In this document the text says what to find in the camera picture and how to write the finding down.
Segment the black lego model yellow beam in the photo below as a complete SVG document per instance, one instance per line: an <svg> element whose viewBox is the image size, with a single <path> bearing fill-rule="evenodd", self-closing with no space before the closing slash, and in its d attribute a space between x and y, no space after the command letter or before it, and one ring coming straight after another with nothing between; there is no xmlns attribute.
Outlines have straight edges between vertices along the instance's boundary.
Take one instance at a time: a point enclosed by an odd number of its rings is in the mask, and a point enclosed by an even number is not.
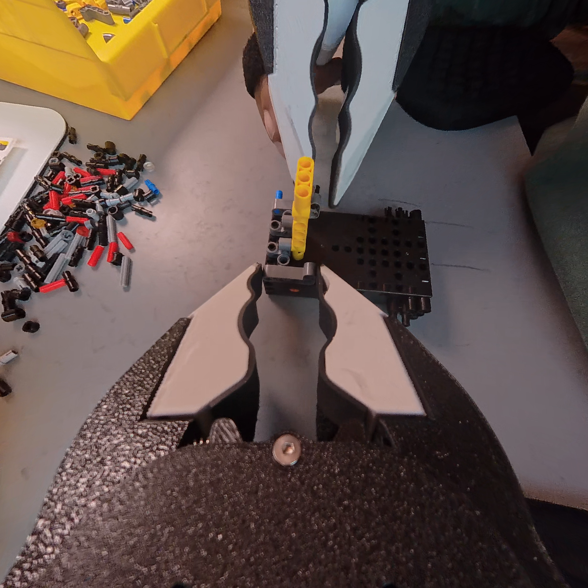
<svg viewBox="0 0 588 588"><path fill-rule="evenodd" d="M432 286L420 210L382 217L321 212L314 160L299 158L291 198L273 205L263 269L270 296L318 297L326 265L351 287L401 317L405 326L431 311Z"/></svg>

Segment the white stand base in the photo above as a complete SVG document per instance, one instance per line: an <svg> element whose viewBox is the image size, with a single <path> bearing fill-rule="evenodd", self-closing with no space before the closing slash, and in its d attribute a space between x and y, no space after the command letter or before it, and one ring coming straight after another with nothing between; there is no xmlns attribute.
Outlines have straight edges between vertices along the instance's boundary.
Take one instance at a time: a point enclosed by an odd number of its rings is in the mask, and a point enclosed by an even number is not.
<svg viewBox="0 0 588 588"><path fill-rule="evenodd" d="M1 140L12 140L1 163L1 228L62 145L67 129L62 115L52 109L1 102Z"/></svg>

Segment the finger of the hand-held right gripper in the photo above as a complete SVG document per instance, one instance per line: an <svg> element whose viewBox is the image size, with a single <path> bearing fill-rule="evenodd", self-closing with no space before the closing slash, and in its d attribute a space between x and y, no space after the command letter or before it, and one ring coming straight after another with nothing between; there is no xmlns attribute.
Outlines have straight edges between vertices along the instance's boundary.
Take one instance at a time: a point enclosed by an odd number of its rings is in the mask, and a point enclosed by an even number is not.
<svg viewBox="0 0 588 588"><path fill-rule="evenodd" d="M325 1L274 3L274 112L291 175L299 158L315 157L317 106L313 68L325 31Z"/></svg>
<svg viewBox="0 0 588 588"><path fill-rule="evenodd" d="M343 47L347 89L332 161L330 206L341 202L396 96L393 81L408 8L408 1L362 1L348 26Z"/></svg>

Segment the person's right hand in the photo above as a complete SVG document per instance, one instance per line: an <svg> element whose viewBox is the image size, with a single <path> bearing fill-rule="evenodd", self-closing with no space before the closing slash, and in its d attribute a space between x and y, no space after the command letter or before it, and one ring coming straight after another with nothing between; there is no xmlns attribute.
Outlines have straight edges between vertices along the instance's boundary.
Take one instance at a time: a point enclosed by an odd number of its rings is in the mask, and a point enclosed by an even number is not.
<svg viewBox="0 0 588 588"><path fill-rule="evenodd" d="M270 97L268 75L265 71L258 39L254 32L247 40L242 55L242 68L246 90L256 102L269 139L281 156L285 158L281 135Z"/></svg>

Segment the pile of loose lego pieces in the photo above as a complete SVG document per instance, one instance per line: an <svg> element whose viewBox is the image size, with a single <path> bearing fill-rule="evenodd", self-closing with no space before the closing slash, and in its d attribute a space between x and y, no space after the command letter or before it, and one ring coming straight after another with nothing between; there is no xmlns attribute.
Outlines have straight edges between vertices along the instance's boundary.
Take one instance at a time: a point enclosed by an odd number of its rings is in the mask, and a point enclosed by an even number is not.
<svg viewBox="0 0 588 588"><path fill-rule="evenodd" d="M82 262L116 268L128 291L135 246L122 226L130 213L155 218L160 190L145 178L154 170L146 154L132 157L112 141L86 148L86 161L54 151L1 228L1 323L22 322L25 333L37 333L40 323L26 318L22 304L34 294L77 293Z"/></svg>

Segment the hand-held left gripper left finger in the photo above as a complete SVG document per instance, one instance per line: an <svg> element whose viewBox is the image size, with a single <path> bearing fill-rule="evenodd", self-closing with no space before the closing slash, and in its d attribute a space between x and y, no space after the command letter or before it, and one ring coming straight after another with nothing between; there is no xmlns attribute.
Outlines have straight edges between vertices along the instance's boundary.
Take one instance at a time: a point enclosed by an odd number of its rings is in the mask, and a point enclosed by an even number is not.
<svg viewBox="0 0 588 588"><path fill-rule="evenodd" d="M250 336L258 324L261 283L261 265L251 265L189 316L148 419L204 414L251 380L256 361Z"/></svg>

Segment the yellow storage bin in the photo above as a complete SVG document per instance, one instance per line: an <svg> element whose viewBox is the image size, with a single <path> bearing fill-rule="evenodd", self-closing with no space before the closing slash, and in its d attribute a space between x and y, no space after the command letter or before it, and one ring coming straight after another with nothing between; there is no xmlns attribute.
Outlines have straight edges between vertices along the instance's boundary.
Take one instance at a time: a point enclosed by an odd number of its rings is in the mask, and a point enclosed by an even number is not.
<svg viewBox="0 0 588 588"><path fill-rule="evenodd" d="M221 15L220 1L151 1L85 38L53 1L1 1L1 79L131 120Z"/></svg>

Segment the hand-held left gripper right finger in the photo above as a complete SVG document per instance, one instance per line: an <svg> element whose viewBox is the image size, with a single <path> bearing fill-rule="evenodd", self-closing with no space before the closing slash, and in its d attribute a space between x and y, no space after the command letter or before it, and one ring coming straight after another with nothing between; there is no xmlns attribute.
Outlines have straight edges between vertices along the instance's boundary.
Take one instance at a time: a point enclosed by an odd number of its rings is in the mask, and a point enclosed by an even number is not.
<svg viewBox="0 0 588 588"><path fill-rule="evenodd" d="M331 419L361 415L425 416L386 323L387 315L326 265L320 267L319 325L326 337L319 403Z"/></svg>

